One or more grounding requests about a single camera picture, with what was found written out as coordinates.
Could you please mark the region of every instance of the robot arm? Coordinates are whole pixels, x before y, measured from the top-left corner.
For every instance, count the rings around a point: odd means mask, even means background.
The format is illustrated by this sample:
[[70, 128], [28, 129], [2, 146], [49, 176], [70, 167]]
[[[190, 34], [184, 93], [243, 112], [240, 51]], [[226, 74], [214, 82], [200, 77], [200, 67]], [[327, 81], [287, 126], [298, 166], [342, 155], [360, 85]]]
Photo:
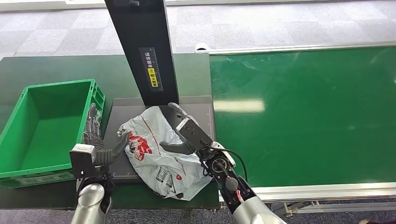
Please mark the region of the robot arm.
[[286, 224], [276, 216], [254, 193], [248, 183], [234, 172], [235, 161], [224, 147], [213, 141], [177, 104], [169, 106], [182, 119], [176, 133], [181, 145], [160, 145], [167, 151], [183, 154], [195, 153], [208, 175], [219, 183], [220, 193], [238, 224]]

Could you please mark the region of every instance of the plastic bag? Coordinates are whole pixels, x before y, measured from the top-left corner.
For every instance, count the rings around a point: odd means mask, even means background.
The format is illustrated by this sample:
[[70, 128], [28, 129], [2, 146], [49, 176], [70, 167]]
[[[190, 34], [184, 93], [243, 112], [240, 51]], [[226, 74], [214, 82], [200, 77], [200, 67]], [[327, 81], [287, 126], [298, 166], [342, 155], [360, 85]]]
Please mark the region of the plastic bag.
[[210, 181], [195, 154], [165, 151], [159, 143], [181, 144], [158, 106], [121, 125], [118, 133], [129, 132], [125, 148], [129, 161], [142, 180], [155, 192], [180, 200], [191, 200]]

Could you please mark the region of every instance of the black vertical post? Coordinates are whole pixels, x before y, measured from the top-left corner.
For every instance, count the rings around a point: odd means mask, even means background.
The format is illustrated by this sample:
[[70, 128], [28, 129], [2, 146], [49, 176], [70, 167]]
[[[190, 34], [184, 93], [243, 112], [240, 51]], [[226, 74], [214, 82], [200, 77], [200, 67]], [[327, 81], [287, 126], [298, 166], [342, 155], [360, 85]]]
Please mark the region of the black vertical post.
[[179, 103], [164, 0], [105, 2], [144, 104]]

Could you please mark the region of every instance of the sticker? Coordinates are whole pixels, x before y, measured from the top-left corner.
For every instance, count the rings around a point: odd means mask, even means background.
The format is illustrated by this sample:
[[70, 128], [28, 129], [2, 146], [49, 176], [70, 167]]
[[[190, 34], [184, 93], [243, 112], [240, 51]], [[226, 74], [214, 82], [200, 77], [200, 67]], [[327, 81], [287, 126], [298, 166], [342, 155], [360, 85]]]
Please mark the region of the sticker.
[[156, 50], [139, 48], [143, 67], [147, 71], [148, 84], [152, 91], [163, 91]]

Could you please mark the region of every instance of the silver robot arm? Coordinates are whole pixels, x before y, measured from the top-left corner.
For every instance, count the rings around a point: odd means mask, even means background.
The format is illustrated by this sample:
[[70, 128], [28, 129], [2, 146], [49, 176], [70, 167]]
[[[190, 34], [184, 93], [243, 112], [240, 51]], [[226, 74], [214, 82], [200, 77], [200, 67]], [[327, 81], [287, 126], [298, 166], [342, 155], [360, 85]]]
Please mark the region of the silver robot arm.
[[71, 224], [104, 224], [106, 214], [110, 210], [110, 206], [107, 206], [106, 210], [102, 211], [101, 204], [104, 197], [105, 188], [101, 184], [92, 183], [85, 186], [79, 193], [78, 205]]
[[214, 177], [219, 183], [219, 191], [236, 223], [286, 224], [261, 201], [245, 179], [235, 174], [233, 169], [235, 161], [229, 154], [233, 152], [213, 141], [179, 105], [169, 103], [169, 107], [173, 108], [178, 114], [177, 117], [182, 119], [175, 132], [183, 144], [171, 145], [161, 142], [160, 145], [166, 151], [195, 153], [199, 157], [206, 175]]

